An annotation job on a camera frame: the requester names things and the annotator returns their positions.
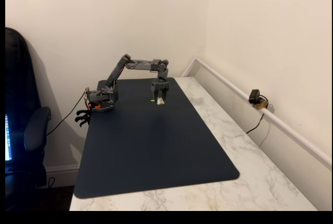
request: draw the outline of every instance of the dark floor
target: dark floor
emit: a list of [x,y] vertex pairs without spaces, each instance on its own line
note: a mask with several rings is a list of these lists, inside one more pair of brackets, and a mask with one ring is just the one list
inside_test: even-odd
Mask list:
[[74,186],[53,189],[38,189],[33,201],[29,204],[30,211],[68,211],[71,205]]

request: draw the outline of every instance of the white pipe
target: white pipe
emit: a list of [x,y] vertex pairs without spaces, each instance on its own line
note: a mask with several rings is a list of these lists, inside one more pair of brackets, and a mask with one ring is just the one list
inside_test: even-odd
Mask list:
[[[182,77],[185,77],[189,74],[191,69],[193,68],[195,62],[200,63],[202,66],[204,66],[208,71],[210,71],[214,76],[216,76],[220,81],[222,81],[228,88],[230,88],[232,91],[234,91],[240,98],[242,98],[245,102],[248,102],[249,95],[244,93],[242,90],[240,90],[238,87],[233,85],[230,81],[228,81],[225,77],[221,76],[219,73],[217,73],[215,70],[213,70],[208,64],[200,60],[199,58],[194,58],[192,62],[189,64],[189,66],[185,69],[185,71],[182,74]],[[285,124],[281,119],[279,119],[277,116],[275,116],[273,113],[271,113],[267,109],[261,109],[261,112],[266,115],[266,117],[270,118],[270,120],[284,133],[286,133],[289,137],[291,137],[294,141],[296,141],[299,145],[301,145],[305,150],[307,150],[311,155],[313,155],[316,159],[318,159],[323,165],[325,165],[328,169],[332,171],[332,158],[330,158],[328,155],[326,155],[322,150],[320,150],[318,147],[313,145],[308,139],[301,136],[299,133],[297,133],[294,129],[289,127],[287,124]]]

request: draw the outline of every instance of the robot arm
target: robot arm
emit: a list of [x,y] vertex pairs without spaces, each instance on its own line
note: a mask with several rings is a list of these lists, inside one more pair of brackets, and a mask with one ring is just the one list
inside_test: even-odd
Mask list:
[[167,60],[132,60],[129,55],[124,55],[110,74],[106,81],[105,88],[97,91],[90,91],[89,88],[86,89],[86,98],[89,101],[89,109],[79,110],[76,114],[79,115],[85,113],[85,116],[76,117],[75,121],[85,120],[80,124],[81,126],[85,122],[89,123],[88,118],[90,117],[91,112],[106,112],[113,109],[114,104],[119,98],[117,79],[124,68],[157,72],[158,79],[151,84],[151,92],[153,100],[157,105],[164,104],[170,85],[170,82],[167,81],[168,64],[169,62]]

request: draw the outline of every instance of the white wall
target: white wall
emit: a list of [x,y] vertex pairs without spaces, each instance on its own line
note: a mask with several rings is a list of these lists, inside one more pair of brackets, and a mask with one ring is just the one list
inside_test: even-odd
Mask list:
[[[42,105],[52,110],[50,130],[126,53],[168,59],[169,75],[180,76],[204,51],[206,13],[207,0],[6,0],[5,16],[28,41]],[[126,70],[121,79],[155,76]],[[87,125],[75,117],[48,137],[46,167],[80,162]]]
[[[206,54],[220,74],[250,94],[260,89],[275,114],[332,155],[331,0],[209,0]],[[260,115],[200,69],[199,82],[245,130]],[[250,133],[320,210],[332,209],[332,173],[263,121]]]

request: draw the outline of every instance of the white baseboard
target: white baseboard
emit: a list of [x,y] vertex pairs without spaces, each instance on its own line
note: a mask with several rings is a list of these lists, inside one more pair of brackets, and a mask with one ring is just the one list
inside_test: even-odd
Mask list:
[[49,178],[55,178],[55,182],[52,188],[58,188],[60,186],[73,186],[75,185],[76,177],[78,176],[80,165],[68,165],[59,167],[47,167],[46,169],[46,186],[41,187],[42,189],[48,187]]

